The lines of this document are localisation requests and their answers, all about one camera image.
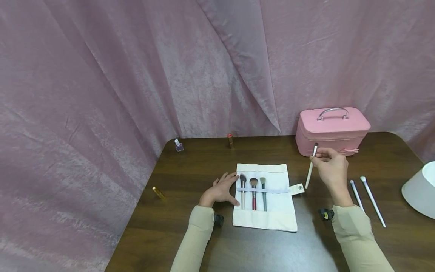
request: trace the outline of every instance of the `wooden table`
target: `wooden table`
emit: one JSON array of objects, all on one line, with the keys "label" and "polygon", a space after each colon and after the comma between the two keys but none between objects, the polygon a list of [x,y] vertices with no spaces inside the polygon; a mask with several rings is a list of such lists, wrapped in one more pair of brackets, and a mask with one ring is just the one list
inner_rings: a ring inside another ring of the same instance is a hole
[{"label": "wooden table", "polygon": [[[184,152],[177,153],[172,141],[164,147],[106,271],[169,271],[192,208],[212,182],[224,172],[235,171],[237,163],[286,163],[290,184],[305,183],[309,160],[298,153],[294,136],[234,138],[234,150],[228,148],[226,138],[181,142]],[[411,208],[401,194],[402,185],[423,163],[390,133],[369,133],[360,153],[348,161],[348,179],[355,180],[376,241],[395,271],[435,271],[435,220]],[[381,226],[359,181],[362,175],[387,228]],[[152,186],[166,198],[158,199]],[[317,214],[319,208],[331,206],[317,171],[307,192],[293,201],[297,233],[234,227],[233,207],[215,204],[225,222],[213,231],[201,271],[348,271],[331,223],[321,221]]]}]

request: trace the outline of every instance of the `left hand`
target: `left hand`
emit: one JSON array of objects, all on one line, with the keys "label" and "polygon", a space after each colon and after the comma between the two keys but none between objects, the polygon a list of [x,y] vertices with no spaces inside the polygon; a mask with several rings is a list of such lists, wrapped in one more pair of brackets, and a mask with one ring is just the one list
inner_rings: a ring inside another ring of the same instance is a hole
[{"label": "left hand", "polygon": [[230,187],[238,178],[237,172],[224,173],[220,179],[217,178],[213,182],[213,187],[204,192],[199,200],[199,205],[211,208],[215,202],[228,201],[235,206],[240,206],[239,201],[230,194]]}]

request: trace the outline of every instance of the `white lamp shade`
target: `white lamp shade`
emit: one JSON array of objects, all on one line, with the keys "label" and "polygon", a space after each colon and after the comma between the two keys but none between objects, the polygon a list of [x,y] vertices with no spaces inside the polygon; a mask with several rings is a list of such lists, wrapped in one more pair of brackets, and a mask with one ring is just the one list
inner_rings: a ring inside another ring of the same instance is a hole
[{"label": "white lamp shade", "polygon": [[403,185],[402,195],[411,207],[435,219],[435,161],[427,163]]}]

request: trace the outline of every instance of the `beige sleeve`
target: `beige sleeve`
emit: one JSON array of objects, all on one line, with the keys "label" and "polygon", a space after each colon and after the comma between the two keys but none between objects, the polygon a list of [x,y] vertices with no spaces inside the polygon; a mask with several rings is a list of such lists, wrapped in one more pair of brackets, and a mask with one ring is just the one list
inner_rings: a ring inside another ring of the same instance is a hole
[{"label": "beige sleeve", "polygon": [[214,225],[214,210],[195,206],[186,234],[172,263],[171,272],[196,272],[201,266],[205,246]]},{"label": "beige sleeve", "polygon": [[351,272],[394,271],[371,232],[370,219],[358,206],[334,206],[332,226]]}]

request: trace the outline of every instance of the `hand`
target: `hand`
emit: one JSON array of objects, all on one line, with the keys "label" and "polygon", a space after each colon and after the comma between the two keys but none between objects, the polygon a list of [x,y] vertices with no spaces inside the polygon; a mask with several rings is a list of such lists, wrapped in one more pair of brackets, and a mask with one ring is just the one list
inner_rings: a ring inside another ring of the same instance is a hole
[{"label": "hand", "polygon": [[201,196],[199,205],[211,208],[215,202],[228,201],[235,206],[239,206],[240,203],[230,194],[231,185],[239,178],[236,174],[237,172],[224,173],[220,179],[217,178],[213,182],[213,187],[209,188]]},{"label": "hand", "polygon": [[334,204],[353,206],[347,183],[349,163],[346,156],[332,148],[318,148],[316,156],[311,156],[310,160],[319,170],[320,178],[331,193]]}]

